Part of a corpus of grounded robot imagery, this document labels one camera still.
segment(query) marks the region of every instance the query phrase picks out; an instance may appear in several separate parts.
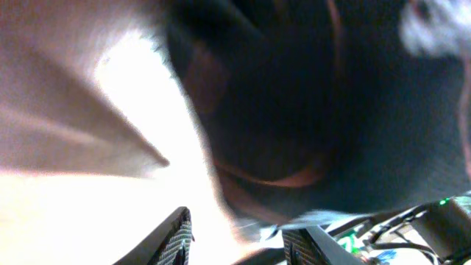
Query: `wire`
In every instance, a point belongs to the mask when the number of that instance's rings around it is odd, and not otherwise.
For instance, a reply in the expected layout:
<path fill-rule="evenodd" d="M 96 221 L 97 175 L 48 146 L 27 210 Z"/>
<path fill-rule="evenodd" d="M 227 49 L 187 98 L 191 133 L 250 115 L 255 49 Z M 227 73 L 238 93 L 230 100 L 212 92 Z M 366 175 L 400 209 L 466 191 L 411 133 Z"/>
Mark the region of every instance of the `wire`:
<path fill-rule="evenodd" d="M 422 246 L 415 243 L 381 243 L 381 244 L 370 244 L 373 250 L 397 250 L 397 249 L 410 249 L 419 250 L 422 253 L 427 253 L 433 257 L 433 264 L 439 265 L 438 258 L 430 247 Z"/>
<path fill-rule="evenodd" d="M 414 221 L 416 218 L 419 218 L 423 212 L 425 212 L 431 204 L 426 204 L 426 205 L 421 205 L 418 207 L 415 207 L 408 213 L 404 214 L 403 216 L 398 216 L 391 220 L 388 224 L 384 225 L 378 232 L 373 234 L 373 236 L 369 239 L 370 244 L 376 243 L 378 239 L 386 232 L 391 230 L 393 227 L 396 227 L 398 225 L 401 225 L 404 222 L 410 223 Z"/>
<path fill-rule="evenodd" d="M 393 232 L 396 236 L 399 236 L 403 241 L 407 242 L 407 243 L 412 243 L 412 241 L 408 240 L 401 232 L 399 231 L 394 231 Z M 435 255 L 431 255 L 427 252 L 423 252 L 423 251 L 420 251 L 432 264 L 436 264 L 436 256 Z"/>

